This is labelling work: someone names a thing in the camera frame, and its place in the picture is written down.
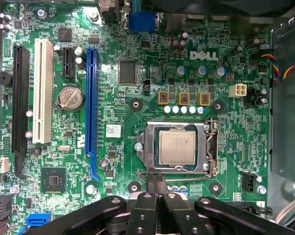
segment blue pcie x16 slot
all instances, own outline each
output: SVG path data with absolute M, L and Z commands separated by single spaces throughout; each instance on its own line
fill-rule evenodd
M 90 157 L 91 177 L 96 181 L 96 146 L 97 146 L 97 66 L 98 52 L 95 48 L 87 49 L 87 94 L 86 94 L 86 135 L 85 154 Z

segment white pci slot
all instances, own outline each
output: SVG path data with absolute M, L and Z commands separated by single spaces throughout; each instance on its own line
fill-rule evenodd
M 53 45 L 47 39 L 35 39 L 33 143 L 51 142 L 53 87 Z

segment white connector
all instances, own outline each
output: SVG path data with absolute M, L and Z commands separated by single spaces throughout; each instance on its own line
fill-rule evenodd
M 247 85 L 235 84 L 233 86 L 230 86 L 229 97 L 241 98 L 246 96 L 246 94 L 247 94 Z
M 47 39 L 34 43 L 33 143 L 51 142 L 53 45 Z
M 0 158 L 0 174 L 9 171 L 9 158 Z

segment dell logo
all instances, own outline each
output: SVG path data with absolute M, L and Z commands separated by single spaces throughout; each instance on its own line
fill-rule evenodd
M 216 55 L 215 52 L 212 53 L 212 57 L 210 56 L 210 52 L 199 52 L 197 53 L 196 51 L 191 51 L 190 52 L 190 60 L 197 60 L 197 59 L 200 59 L 200 60 L 213 60 L 213 61 L 218 61 L 218 57 Z

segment blue sata port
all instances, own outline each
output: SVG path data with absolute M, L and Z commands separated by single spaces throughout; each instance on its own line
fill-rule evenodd
M 155 13 L 130 12 L 129 30 L 132 32 L 154 32 L 156 29 Z
M 30 227 L 40 227 L 51 220 L 50 213 L 34 213 L 26 218 L 26 225 Z

